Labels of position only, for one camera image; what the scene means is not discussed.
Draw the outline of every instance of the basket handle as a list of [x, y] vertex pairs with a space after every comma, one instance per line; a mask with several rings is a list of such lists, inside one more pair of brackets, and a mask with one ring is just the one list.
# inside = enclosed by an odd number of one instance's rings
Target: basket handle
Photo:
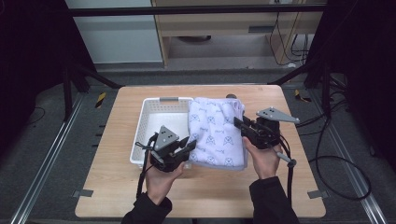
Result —
[[160, 97], [160, 102], [178, 101], [178, 97]]

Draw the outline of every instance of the black sleeve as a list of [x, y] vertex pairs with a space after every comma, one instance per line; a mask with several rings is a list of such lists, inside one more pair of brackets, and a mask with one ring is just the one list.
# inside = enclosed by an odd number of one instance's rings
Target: black sleeve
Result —
[[277, 176], [250, 185], [254, 223], [300, 223]]
[[161, 224], [166, 216], [172, 211], [172, 203], [168, 198], [157, 206], [146, 193], [143, 193], [134, 202], [134, 209], [127, 213], [121, 224]]

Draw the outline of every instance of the white cabinet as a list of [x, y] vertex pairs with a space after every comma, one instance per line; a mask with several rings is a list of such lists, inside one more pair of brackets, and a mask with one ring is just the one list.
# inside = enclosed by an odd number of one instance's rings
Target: white cabinet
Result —
[[[151, 7], [149, 0], [66, 0], [69, 8]], [[153, 16], [75, 17], [95, 64], [162, 63]]]

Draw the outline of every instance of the patterned fabric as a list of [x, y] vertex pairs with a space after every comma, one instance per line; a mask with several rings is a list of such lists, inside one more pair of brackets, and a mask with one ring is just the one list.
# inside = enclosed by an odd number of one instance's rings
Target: patterned fabric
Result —
[[197, 140], [190, 161], [195, 164], [227, 170], [247, 166], [241, 131], [233, 118], [242, 119], [245, 106], [238, 99], [195, 98], [189, 104], [189, 142]]

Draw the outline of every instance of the white plastic basket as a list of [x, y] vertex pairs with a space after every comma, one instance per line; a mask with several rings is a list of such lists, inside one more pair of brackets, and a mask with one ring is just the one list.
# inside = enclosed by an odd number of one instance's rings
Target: white plastic basket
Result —
[[[165, 126], [179, 136], [179, 140], [189, 136], [188, 114], [190, 97], [147, 98], [143, 101], [140, 118], [137, 123], [134, 143], [146, 145], [152, 135]], [[145, 153], [133, 143], [130, 161], [143, 166]]]

